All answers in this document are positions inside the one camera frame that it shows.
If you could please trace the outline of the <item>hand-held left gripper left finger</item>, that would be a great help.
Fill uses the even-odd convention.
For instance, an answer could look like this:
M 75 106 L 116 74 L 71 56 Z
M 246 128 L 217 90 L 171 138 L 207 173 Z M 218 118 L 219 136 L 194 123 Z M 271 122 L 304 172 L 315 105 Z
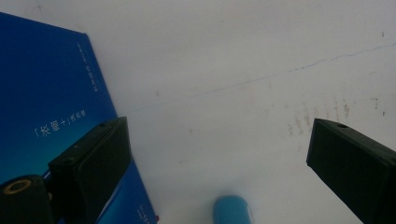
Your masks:
M 127 118 L 101 123 L 49 162 L 53 195 L 71 224 L 94 224 L 132 160 Z

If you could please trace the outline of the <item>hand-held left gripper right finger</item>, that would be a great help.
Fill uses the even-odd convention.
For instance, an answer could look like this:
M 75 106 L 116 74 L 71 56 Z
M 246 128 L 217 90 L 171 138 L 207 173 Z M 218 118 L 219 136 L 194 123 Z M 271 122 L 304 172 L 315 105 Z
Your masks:
M 315 119 L 306 163 L 364 224 L 396 224 L 396 152 L 354 129 Z

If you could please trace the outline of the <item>blue book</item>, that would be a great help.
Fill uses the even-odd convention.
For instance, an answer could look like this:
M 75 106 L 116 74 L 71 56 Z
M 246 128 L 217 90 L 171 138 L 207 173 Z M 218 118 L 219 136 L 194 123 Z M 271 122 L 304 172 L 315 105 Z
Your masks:
M 49 162 L 117 118 L 87 35 L 0 12 L 0 224 L 71 224 Z M 94 224 L 157 221 L 132 156 Z

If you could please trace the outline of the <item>light blue rounded object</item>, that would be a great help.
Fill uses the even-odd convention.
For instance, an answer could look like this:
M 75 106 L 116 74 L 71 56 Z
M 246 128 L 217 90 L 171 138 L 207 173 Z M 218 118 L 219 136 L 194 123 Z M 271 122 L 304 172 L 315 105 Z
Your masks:
M 213 206 L 214 224 L 252 224 L 248 203 L 240 196 L 225 195 Z

